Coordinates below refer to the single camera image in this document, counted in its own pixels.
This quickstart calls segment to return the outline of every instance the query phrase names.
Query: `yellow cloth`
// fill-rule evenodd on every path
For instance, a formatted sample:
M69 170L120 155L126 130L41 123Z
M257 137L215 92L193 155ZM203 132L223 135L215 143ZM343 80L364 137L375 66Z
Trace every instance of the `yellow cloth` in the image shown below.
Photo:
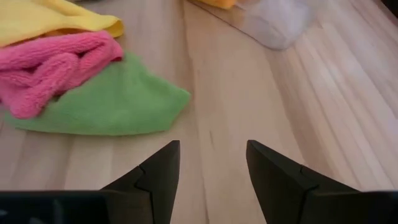
M235 0L199 0L211 6L220 7L222 9L231 9L235 4Z
M38 36L106 30L123 34L121 20L66 0L0 0L0 47Z

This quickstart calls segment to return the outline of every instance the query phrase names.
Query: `pink towel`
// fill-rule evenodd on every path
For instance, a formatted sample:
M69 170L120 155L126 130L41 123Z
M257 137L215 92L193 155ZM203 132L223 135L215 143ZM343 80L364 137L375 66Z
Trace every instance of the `pink towel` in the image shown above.
M0 49L0 101L16 118L33 118L53 96L80 86L122 57L122 48L106 31L47 37Z

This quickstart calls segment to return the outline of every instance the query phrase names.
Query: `wooden surface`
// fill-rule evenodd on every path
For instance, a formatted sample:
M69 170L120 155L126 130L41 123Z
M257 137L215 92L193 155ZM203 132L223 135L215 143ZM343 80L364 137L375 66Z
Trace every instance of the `wooden surface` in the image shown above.
M398 28L373 0L327 1L274 52L189 2L102 0L119 39L193 98L164 133L45 134L0 122L0 189L98 189L182 142L172 223L265 223L245 149L256 139L360 190L398 188Z

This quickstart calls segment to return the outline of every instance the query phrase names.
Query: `green cloth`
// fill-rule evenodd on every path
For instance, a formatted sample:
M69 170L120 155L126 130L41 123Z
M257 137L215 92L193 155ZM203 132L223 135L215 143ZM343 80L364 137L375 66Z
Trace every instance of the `green cloth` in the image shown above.
M52 100L36 118L5 120L48 133L119 136L164 131L190 94L151 75L133 54L113 62L84 85Z

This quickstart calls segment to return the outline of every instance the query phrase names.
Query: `light wood grain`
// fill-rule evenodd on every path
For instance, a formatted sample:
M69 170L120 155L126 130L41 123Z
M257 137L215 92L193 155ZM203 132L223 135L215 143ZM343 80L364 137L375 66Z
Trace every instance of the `light wood grain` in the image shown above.
M282 52L186 1L85 6L123 19L118 41L192 101L170 131L141 136L35 133L0 119L0 189L98 189L173 139L172 223L265 223L248 139L359 190L398 188L398 28L373 0L327 1Z

